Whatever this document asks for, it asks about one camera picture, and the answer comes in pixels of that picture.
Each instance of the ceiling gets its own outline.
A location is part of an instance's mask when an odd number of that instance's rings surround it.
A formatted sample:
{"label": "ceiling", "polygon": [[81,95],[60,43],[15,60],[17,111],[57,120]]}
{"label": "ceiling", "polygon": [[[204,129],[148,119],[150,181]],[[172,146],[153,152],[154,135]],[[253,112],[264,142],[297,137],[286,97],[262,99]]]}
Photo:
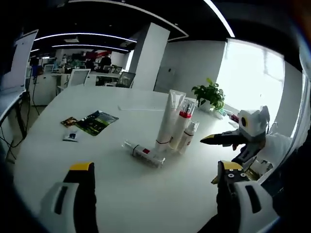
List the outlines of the ceiling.
{"label": "ceiling", "polygon": [[[62,7],[40,10],[29,16],[29,20],[24,24],[24,31],[39,29],[37,38],[57,33],[83,32],[103,33],[136,40],[139,31],[153,22],[170,31],[169,42],[225,41],[229,37],[222,22],[203,0],[99,1],[70,0]],[[213,2],[223,12],[237,39],[255,42],[276,50],[284,54],[285,59],[292,65],[301,69],[293,36],[284,30],[289,26],[280,24],[284,19],[280,17],[279,12],[275,12],[279,5],[271,4],[268,0],[214,0]],[[34,43],[33,49],[40,49],[41,52],[50,51],[51,46],[66,44],[64,39],[75,37],[67,35],[42,39]],[[135,47],[135,43],[122,39],[94,35],[77,37],[79,44],[125,50],[132,50]]]}

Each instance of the potted plant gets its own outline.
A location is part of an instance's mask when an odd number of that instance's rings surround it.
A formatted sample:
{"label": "potted plant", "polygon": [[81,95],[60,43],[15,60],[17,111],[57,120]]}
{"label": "potted plant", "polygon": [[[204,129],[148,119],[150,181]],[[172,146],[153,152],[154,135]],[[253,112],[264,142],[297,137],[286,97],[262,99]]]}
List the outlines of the potted plant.
{"label": "potted plant", "polygon": [[209,111],[211,107],[220,110],[224,106],[224,92],[218,89],[219,85],[213,83],[211,79],[207,78],[208,86],[194,86],[192,91],[196,95],[198,107],[204,111]]}

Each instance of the white pillar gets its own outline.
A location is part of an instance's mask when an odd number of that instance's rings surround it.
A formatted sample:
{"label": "white pillar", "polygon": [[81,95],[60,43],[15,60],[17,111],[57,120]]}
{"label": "white pillar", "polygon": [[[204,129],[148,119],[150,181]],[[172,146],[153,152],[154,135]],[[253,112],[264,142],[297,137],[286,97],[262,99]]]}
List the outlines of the white pillar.
{"label": "white pillar", "polygon": [[129,69],[136,73],[133,88],[153,91],[169,35],[170,31],[154,23],[141,31]]}

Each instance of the green plant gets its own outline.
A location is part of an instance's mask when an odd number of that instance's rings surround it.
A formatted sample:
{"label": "green plant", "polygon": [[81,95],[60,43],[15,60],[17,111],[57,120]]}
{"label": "green plant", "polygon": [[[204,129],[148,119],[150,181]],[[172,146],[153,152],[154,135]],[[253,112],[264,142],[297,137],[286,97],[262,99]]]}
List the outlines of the green plant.
{"label": "green plant", "polygon": [[207,100],[210,104],[217,110],[221,109],[224,106],[224,91],[218,89],[219,85],[213,83],[211,79],[207,78],[208,86],[194,86],[192,91],[196,95],[196,100],[198,101],[198,107],[204,104]]}

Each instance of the white flower pot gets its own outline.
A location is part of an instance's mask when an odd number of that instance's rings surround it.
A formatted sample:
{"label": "white flower pot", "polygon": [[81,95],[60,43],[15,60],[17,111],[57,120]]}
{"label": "white flower pot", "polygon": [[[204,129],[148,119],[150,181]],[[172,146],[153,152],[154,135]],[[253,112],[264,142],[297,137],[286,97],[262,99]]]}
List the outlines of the white flower pot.
{"label": "white flower pot", "polygon": [[209,103],[209,101],[206,101],[204,104],[199,106],[199,109],[206,113],[209,113],[211,108],[212,105]]}

